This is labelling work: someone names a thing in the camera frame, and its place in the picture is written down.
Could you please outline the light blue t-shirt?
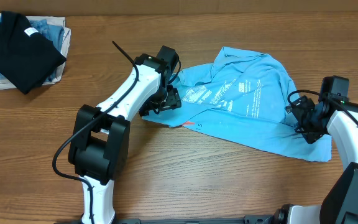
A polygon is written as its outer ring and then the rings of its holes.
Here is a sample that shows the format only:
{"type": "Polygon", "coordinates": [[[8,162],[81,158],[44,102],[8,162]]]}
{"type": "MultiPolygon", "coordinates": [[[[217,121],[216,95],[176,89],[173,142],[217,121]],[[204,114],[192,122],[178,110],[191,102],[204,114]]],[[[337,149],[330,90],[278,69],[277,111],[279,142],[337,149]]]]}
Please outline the light blue t-shirt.
{"type": "Polygon", "coordinates": [[[214,62],[183,69],[173,82],[181,107],[147,121],[184,126],[261,151],[312,162],[331,159],[331,137],[308,144],[285,111],[298,95],[283,65],[269,54],[223,47],[214,62]]]}

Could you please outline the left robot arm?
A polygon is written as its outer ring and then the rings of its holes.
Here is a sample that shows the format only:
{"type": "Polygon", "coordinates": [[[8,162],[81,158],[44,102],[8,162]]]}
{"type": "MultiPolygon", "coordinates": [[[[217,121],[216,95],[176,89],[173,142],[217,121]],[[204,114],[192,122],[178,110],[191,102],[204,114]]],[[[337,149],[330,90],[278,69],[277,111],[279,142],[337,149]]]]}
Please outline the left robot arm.
{"type": "Polygon", "coordinates": [[[180,67],[174,49],[162,46],[156,56],[142,54],[131,64],[131,74],[107,100],[96,107],[83,105],[77,112],[68,161],[83,184],[80,223],[113,223],[114,181],[127,160],[134,116],[181,107],[178,90],[172,86],[180,67]]]}

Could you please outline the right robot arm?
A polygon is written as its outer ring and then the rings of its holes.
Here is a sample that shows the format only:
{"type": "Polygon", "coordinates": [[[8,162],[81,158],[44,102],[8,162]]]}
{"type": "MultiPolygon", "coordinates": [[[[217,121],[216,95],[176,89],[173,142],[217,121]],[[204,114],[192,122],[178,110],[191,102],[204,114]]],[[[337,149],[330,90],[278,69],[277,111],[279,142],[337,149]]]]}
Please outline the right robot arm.
{"type": "Polygon", "coordinates": [[[302,90],[302,97],[290,101],[287,111],[298,121],[295,132],[307,143],[323,135],[332,137],[344,171],[321,205],[286,204],[266,219],[266,223],[358,224],[358,104],[348,97],[349,79],[325,77],[314,103],[302,90]]]}

